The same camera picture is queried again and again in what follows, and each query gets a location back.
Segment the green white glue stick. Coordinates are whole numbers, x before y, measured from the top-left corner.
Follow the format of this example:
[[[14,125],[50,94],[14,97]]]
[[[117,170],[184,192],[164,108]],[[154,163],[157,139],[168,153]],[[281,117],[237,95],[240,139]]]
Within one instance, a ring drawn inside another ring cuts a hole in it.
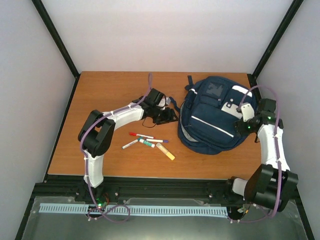
[[[151,148],[154,148],[154,147],[155,147],[155,144],[154,144],[154,143],[151,143],[151,142],[149,142],[149,141],[147,141],[147,140],[145,140],[145,139],[142,139],[142,138],[139,139],[139,142],[142,143],[142,144],[144,144],[144,145],[146,145],[146,146],[149,146],[149,147],[151,147]]]

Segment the navy blue student backpack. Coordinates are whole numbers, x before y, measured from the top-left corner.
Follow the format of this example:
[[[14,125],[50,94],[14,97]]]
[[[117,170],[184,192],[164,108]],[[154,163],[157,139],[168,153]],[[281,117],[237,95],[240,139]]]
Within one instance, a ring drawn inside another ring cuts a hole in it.
[[[180,107],[177,135],[183,145],[204,155],[217,155],[241,145],[245,136],[236,132],[235,122],[243,115],[241,102],[257,108],[257,100],[248,88],[222,76],[208,76],[193,82],[188,76],[187,94]]]

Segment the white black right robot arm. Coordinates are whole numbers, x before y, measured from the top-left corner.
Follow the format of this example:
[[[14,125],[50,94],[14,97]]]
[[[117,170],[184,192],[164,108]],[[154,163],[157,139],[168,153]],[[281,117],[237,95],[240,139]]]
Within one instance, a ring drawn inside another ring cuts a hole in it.
[[[255,134],[260,144],[261,164],[250,179],[233,176],[227,192],[243,197],[246,202],[282,212],[299,182],[298,175],[291,172],[283,148],[284,124],[276,112],[277,102],[263,98],[257,109],[248,102],[242,103],[242,118],[234,123],[236,133],[242,137]]]

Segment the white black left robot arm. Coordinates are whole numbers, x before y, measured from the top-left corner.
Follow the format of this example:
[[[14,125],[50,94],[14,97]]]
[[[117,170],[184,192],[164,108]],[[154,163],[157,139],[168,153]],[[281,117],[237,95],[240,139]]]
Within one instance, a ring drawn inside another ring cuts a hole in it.
[[[146,118],[151,118],[155,125],[176,122],[176,111],[176,101],[154,88],[124,107],[106,112],[93,110],[78,134],[84,155],[83,178],[89,185],[86,195],[95,202],[103,198],[104,188],[100,184],[104,181],[104,154],[110,148],[115,130]]]

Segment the green capped white marker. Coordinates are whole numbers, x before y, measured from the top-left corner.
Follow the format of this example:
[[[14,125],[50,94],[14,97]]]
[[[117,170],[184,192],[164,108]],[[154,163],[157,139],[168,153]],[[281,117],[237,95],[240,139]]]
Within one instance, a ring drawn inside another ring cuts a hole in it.
[[[138,137],[137,139],[135,139],[135,140],[123,145],[121,148],[124,150],[124,149],[134,145],[135,143],[138,143],[140,141],[140,139],[141,139],[141,137]]]

